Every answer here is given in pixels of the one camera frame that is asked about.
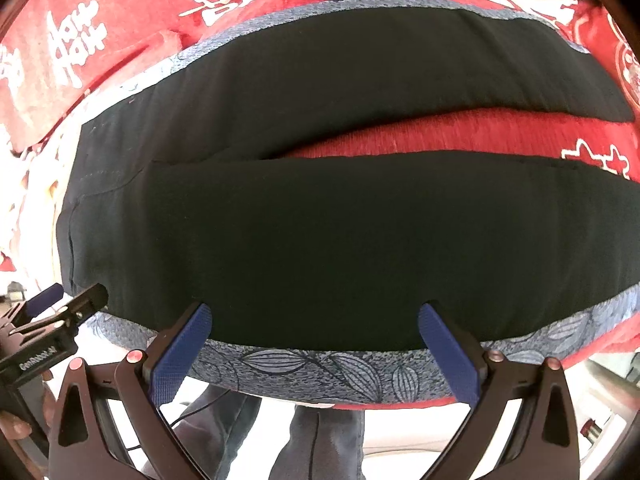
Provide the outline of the person's left hand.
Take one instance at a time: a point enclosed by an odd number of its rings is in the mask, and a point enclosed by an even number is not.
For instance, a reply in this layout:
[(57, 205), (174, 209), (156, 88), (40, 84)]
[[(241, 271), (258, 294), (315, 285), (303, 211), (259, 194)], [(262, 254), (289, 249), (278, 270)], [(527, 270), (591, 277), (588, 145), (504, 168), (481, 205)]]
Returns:
[[(48, 385), (48, 382), (52, 379), (53, 374), (50, 370), (46, 370), (42, 373), (42, 416), (48, 427), (51, 427), (52, 425), (56, 403), (55, 395)], [(8, 440), (9, 446), (12, 448), (15, 456), (29, 471), (32, 478), (43, 479), (48, 474), (47, 467), (38, 466), (24, 452), (21, 445), (18, 444), (18, 441), (28, 438), (32, 433), (32, 427), (29, 426), (29, 423), (19, 419), (16, 415), (9, 412), (1, 412), (1, 432), (6, 437), (6, 440)]]

